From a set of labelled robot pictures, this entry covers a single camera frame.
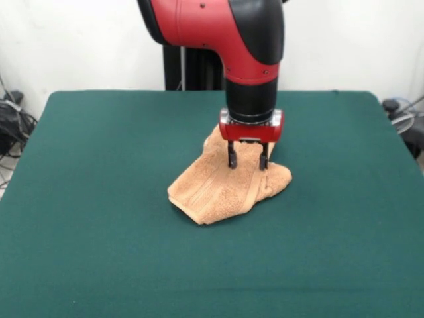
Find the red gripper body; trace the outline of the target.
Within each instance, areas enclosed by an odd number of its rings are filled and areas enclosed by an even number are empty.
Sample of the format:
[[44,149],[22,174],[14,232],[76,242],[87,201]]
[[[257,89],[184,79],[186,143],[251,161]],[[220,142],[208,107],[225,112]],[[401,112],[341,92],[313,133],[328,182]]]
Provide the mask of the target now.
[[284,125],[284,113],[273,111],[265,123],[246,124],[231,119],[228,111],[219,113],[219,130],[224,140],[233,142],[278,142]]

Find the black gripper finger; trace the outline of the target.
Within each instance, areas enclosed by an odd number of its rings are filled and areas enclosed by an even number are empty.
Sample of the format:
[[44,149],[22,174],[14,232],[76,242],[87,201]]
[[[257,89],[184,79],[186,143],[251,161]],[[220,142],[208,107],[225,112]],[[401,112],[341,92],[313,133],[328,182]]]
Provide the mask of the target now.
[[264,171],[268,168],[269,144],[261,143],[262,151],[260,153],[259,169]]
[[227,153],[228,153],[228,167],[235,169],[237,167],[237,153],[234,148],[234,142],[229,140],[227,142]]

